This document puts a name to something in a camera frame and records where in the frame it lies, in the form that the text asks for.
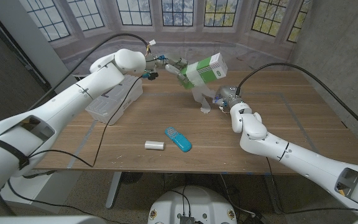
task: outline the cardboard box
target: cardboard box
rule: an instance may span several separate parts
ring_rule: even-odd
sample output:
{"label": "cardboard box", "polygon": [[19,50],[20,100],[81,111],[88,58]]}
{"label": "cardboard box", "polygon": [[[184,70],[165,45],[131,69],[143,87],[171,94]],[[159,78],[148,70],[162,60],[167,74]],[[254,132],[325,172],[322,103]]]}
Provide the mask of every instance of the cardboard box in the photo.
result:
{"label": "cardboard box", "polygon": [[186,88],[191,89],[194,86],[205,85],[219,78],[226,77],[227,65],[223,60],[222,54],[218,53],[199,62],[188,65],[181,70],[182,75],[187,79],[179,80]]}

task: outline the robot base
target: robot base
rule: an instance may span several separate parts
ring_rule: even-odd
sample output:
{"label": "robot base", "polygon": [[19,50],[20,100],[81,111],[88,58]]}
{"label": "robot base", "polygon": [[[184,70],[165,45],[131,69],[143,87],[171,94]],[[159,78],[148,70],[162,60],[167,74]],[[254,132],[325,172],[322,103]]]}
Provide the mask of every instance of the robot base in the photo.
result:
{"label": "robot base", "polygon": [[[183,193],[183,187],[173,189]],[[148,224],[169,224],[169,223],[203,223],[203,224],[235,224],[236,215],[231,204],[221,195],[206,187],[189,185],[186,186],[185,196],[190,203],[191,218],[189,217],[189,205],[185,200],[185,216],[183,216],[182,195],[169,191],[163,194],[152,205]]]}

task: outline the clear plastic bin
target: clear plastic bin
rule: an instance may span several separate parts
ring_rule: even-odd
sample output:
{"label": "clear plastic bin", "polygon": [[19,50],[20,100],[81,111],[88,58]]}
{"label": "clear plastic bin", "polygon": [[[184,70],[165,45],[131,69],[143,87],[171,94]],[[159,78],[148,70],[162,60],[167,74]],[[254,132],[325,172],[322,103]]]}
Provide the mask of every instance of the clear plastic bin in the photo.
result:
{"label": "clear plastic bin", "polygon": [[[97,97],[92,101],[85,110],[92,116],[96,121],[103,122],[107,124],[111,116],[116,112],[119,105],[124,100],[128,90],[131,88],[132,84],[138,79],[138,77],[132,75],[125,75],[124,80],[115,86],[113,89],[103,93],[101,96]],[[119,108],[118,112],[110,120],[109,125],[113,125],[123,114],[124,110],[138,97],[143,94],[142,80],[138,80],[128,97],[126,98],[124,104]]]}

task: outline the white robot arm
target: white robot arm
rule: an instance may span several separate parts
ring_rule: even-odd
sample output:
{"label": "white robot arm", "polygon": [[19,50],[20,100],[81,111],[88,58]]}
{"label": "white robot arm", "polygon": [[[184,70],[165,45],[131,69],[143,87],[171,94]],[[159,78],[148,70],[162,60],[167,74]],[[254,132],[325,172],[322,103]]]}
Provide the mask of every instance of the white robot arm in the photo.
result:
{"label": "white robot arm", "polygon": [[34,110],[0,121],[0,189],[11,176],[21,176],[45,156],[63,128],[96,97],[119,84],[127,72],[141,73],[145,56],[127,49],[92,64],[91,75]]}
{"label": "white robot arm", "polygon": [[242,133],[243,150],[282,163],[317,183],[345,206],[358,209],[358,165],[329,159],[269,133],[260,115],[252,114],[251,108],[236,96],[236,90],[222,86],[215,100],[220,106],[230,107],[232,129]]}

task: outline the white cylinder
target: white cylinder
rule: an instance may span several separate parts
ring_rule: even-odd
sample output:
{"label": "white cylinder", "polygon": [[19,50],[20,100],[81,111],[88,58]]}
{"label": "white cylinder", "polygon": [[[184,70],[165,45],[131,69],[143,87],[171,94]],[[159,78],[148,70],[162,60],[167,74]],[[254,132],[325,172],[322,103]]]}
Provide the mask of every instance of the white cylinder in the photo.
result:
{"label": "white cylinder", "polygon": [[164,142],[146,141],[146,143],[144,144],[145,149],[164,150],[164,147]]}

